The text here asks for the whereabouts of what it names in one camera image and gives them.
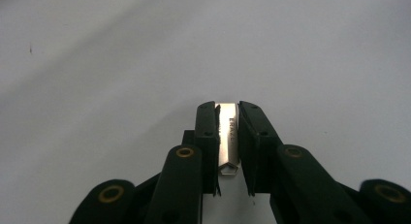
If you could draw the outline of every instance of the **shiny metal piece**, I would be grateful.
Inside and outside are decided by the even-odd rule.
[[[216,103],[220,107],[218,135],[220,153],[218,169],[222,176],[235,176],[239,166],[238,158],[238,111],[235,103]]]

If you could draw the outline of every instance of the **white background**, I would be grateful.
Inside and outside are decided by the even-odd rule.
[[[411,190],[411,0],[0,0],[0,223],[139,184],[207,101],[259,105],[358,189]],[[242,174],[204,223],[274,223]]]

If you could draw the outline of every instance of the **white surface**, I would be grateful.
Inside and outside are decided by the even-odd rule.
[[[210,100],[258,104],[346,185],[411,189],[410,65],[411,0],[0,0],[0,223],[155,175]],[[274,222],[220,182],[205,224]]]

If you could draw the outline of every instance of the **silver metal object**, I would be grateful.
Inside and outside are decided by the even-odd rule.
[[[215,107],[217,108],[218,106],[220,106],[218,129],[220,153],[218,168],[223,176],[235,176],[239,166],[237,104],[216,103]]]

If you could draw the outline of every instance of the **rectangular metal object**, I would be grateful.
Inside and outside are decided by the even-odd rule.
[[[220,139],[218,169],[223,176],[234,176],[239,165],[237,104],[216,103],[215,107],[220,108],[218,115],[218,136]]]

